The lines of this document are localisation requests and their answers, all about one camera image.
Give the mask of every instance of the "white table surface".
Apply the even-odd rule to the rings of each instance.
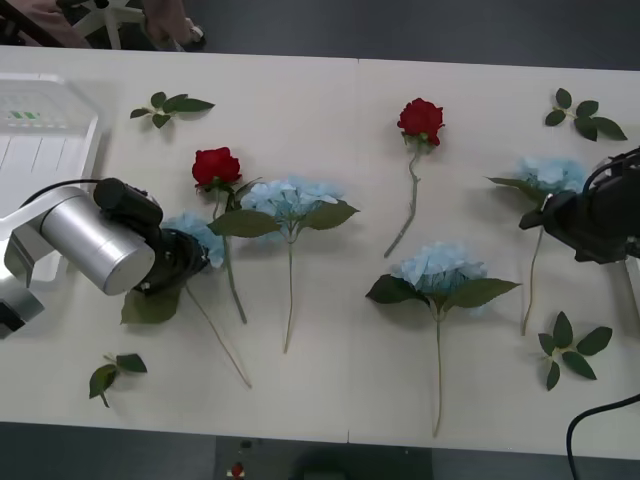
[[[561,454],[571,418],[640,391],[640,320],[622,265],[577,264],[546,238],[537,301],[520,337],[526,289],[480,318],[443,325],[444,418],[437,408],[434,325],[421,305],[380,308],[364,295],[393,262],[435,240],[463,240],[492,276],[524,282],[535,232],[520,232],[526,203],[485,176],[507,174],[522,155],[571,155],[590,166],[640,143],[640,73],[347,59],[248,57],[0,48],[0,71],[57,73],[90,94],[112,126],[95,174],[146,188],[168,215],[208,214],[193,189],[197,149],[229,146],[247,180],[288,173],[345,185],[362,210],[334,231],[296,244],[296,324],[281,353],[288,308],[286,253],[234,241],[242,326],[220,274],[195,281],[253,382],[246,389],[185,297],[165,325],[119,325],[122,298],[77,272],[45,316],[0,345],[0,420],[217,435],[514,450]],[[630,141],[594,144],[542,126],[562,86],[594,98]],[[189,93],[217,106],[195,122],[157,131],[128,120],[155,91]],[[421,161],[416,221],[389,261],[382,253],[406,214],[409,161],[395,123],[421,96],[445,107],[442,146]],[[537,333],[559,310],[576,335],[614,329],[590,360],[599,379],[562,369],[541,383]],[[88,400],[88,379],[106,352],[140,353],[150,372]],[[640,407],[585,421],[577,455],[640,458]]]

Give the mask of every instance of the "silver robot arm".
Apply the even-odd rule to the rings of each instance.
[[[33,235],[46,248],[25,248],[23,239]],[[35,263],[53,250],[107,295],[134,288],[155,261],[142,236],[102,215],[83,190],[61,187],[43,194],[0,219],[0,339],[44,310],[29,287]]]

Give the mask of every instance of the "loose leaf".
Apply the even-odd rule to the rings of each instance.
[[[562,354],[562,360],[567,364],[571,370],[576,372],[578,375],[582,375],[589,380],[597,380],[596,374],[593,373],[593,370],[584,359],[582,355],[576,352],[564,352]]]
[[[551,356],[553,355],[553,351],[556,348],[556,344],[553,342],[553,337],[546,333],[539,333],[538,340],[540,341],[540,346],[544,353]]]
[[[556,92],[556,102],[560,108],[565,110],[571,106],[571,94],[564,88],[559,88]]]
[[[329,230],[342,225],[356,212],[358,212],[357,209],[342,200],[338,200],[338,203],[323,202],[320,207],[302,219],[298,225],[298,231],[305,227],[314,230]]]
[[[158,92],[151,95],[151,105],[153,108],[160,108],[167,99],[167,95],[164,92]]]
[[[160,115],[156,113],[151,117],[151,121],[156,126],[156,128],[164,127],[164,124],[171,120],[171,115]]]
[[[560,380],[560,365],[556,362],[551,362],[549,375],[547,375],[547,392],[550,392],[556,386],[558,380]]]
[[[164,113],[172,113],[176,111],[176,108],[188,95],[186,93],[181,93],[180,95],[176,95],[175,97],[171,97],[162,104],[162,110]]]
[[[150,113],[151,113],[151,110],[149,110],[148,108],[136,108],[134,111],[131,112],[131,115],[129,115],[129,118],[144,117],[145,115],[149,115]]]
[[[604,136],[609,137],[611,140],[627,140],[627,136],[613,120],[605,117],[593,117],[592,120],[598,131]]]
[[[376,283],[373,284],[367,298],[370,298],[376,303],[400,303],[405,300],[421,300],[425,303],[429,303],[429,300],[416,291],[409,282],[391,276],[389,274],[382,275]]]
[[[213,107],[215,107],[213,103],[205,102],[204,100],[184,98],[176,104],[175,111],[180,113],[197,113],[211,110]]]
[[[595,115],[598,111],[599,104],[595,100],[585,100],[576,109],[576,115],[578,117],[590,117]]]
[[[609,327],[598,327],[578,343],[576,350],[582,355],[595,355],[609,345],[611,335],[613,330]]]
[[[573,124],[576,126],[578,133],[587,140],[591,140],[592,142],[598,140],[598,129],[592,118],[578,117],[573,121]]]
[[[255,210],[234,210],[220,215],[208,225],[216,235],[255,238],[280,231],[280,225],[271,215]]]
[[[124,297],[120,323],[153,325],[172,318],[178,310],[181,288],[145,295],[132,290]]]
[[[547,127],[555,127],[556,125],[560,125],[565,118],[567,118],[567,114],[562,110],[554,110],[544,119],[544,124]]]
[[[126,370],[127,372],[147,373],[147,366],[137,353],[132,353],[130,355],[117,355],[116,364],[119,368]]]
[[[494,298],[513,290],[518,285],[520,284],[500,280],[499,278],[469,280],[447,298],[443,308],[445,312],[448,312],[453,307],[481,307]]]
[[[107,403],[107,398],[104,396],[104,392],[113,385],[113,381],[116,379],[117,375],[118,369],[113,364],[103,365],[93,372],[91,379],[89,379],[89,398],[95,398],[100,395],[104,406],[109,408],[109,403]]]
[[[558,348],[567,348],[573,342],[573,329],[564,312],[560,312],[553,327],[553,343]]]
[[[544,199],[546,198],[546,194],[537,188],[532,187],[524,180],[516,180],[513,178],[490,178],[487,177],[496,185],[501,185],[504,187],[514,187],[520,190],[525,196],[533,201],[536,205],[542,205],[544,203]]]

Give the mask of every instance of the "white tray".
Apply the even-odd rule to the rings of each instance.
[[[98,109],[56,75],[0,74],[0,217],[37,190],[91,175],[100,140]],[[31,248],[42,242],[23,239]],[[40,260],[33,281],[53,282],[66,262]]]

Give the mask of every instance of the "hydrangea stem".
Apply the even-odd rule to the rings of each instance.
[[[189,288],[189,285],[187,284],[186,288],[187,293],[189,294],[189,296],[191,297],[191,300],[193,300],[193,303],[196,304],[196,307],[198,307],[198,310],[200,310],[200,313],[202,314],[202,316],[207,320],[207,322],[209,323],[209,326],[211,327],[211,329],[213,330],[213,333],[215,333],[216,338],[218,339],[218,342],[220,342],[220,345],[222,345],[222,348],[224,349],[224,351],[227,353],[227,355],[229,356],[229,358],[231,359],[231,362],[233,363],[233,366],[236,367],[236,370],[238,371],[238,374],[240,375],[240,377],[242,377],[242,380],[244,381],[245,385],[249,388],[252,388],[251,386],[251,382],[249,381],[249,379],[244,375],[244,373],[242,372],[242,369],[238,366],[238,364],[236,363],[235,358],[233,358],[233,355],[231,355],[231,352],[229,351],[229,349],[227,348],[227,345],[222,341],[222,337],[220,337],[220,334],[218,333],[218,330],[216,329],[215,325],[213,324],[213,322],[211,321],[211,319],[209,318],[209,315],[207,315],[207,312],[204,311],[204,308],[202,308],[202,306],[200,305],[200,302],[198,302],[198,300],[196,299],[195,295],[193,294],[193,292],[191,291],[191,289]]]
[[[233,279],[233,269],[231,268],[231,253],[229,252],[229,241],[227,240],[227,237],[222,237],[222,243],[224,245],[224,263],[227,267],[227,276],[229,277],[231,294],[233,295],[233,300],[236,302],[236,307],[238,307],[240,320],[242,320],[242,323],[246,325],[247,316],[245,315],[244,309],[242,308],[242,303],[240,303],[240,297],[238,296],[238,292],[236,291],[236,282]]]
[[[400,243],[400,240],[402,240],[402,237],[404,237],[404,234],[407,233],[407,230],[409,229],[411,222],[413,222],[413,218],[416,216],[416,202],[418,198],[418,182],[420,181],[420,179],[414,173],[413,167],[415,167],[419,159],[420,159],[420,149],[418,148],[416,149],[416,153],[413,156],[413,159],[411,160],[411,162],[409,162],[409,173],[411,174],[411,181],[413,182],[412,189],[411,189],[411,203],[409,204],[409,218],[407,218],[407,221],[404,222],[404,226],[402,227],[402,230],[400,230],[400,233],[398,233],[398,236],[393,241],[391,246],[387,248],[386,252],[384,252],[384,258],[387,258],[389,255],[391,255],[391,252],[393,252],[393,249],[396,248],[398,243]]]
[[[287,335],[284,341],[284,353],[289,350],[291,341],[291,316],[293,314],[293,243],[289,242],[289,321],[287,322]]]
[[[536,258],[538,257],[538,250],[540,250],[540,243],[542,242],[542,235],[544,234],[544,228],[540,227],[540,233],[538,234],[538,242],[536,243],[536,251],[533,254],[533,259],[531,260],[531,271],[529,272],[529,306],[527,307],[527,313],[524,315],[524,321],[522,322],[522,330],[521,335],[524,337],[527,334],[527,323],[529,323],[529,316],[531,315],[531,310],[533,308],[533,272],[534,267],[536,266]]]
[[[440,319],[436,319],[436,343],[438,344],[438,420],[433,431],[433,437],[438,436],[440,420],[442,420],[442,358],[440,355]]]

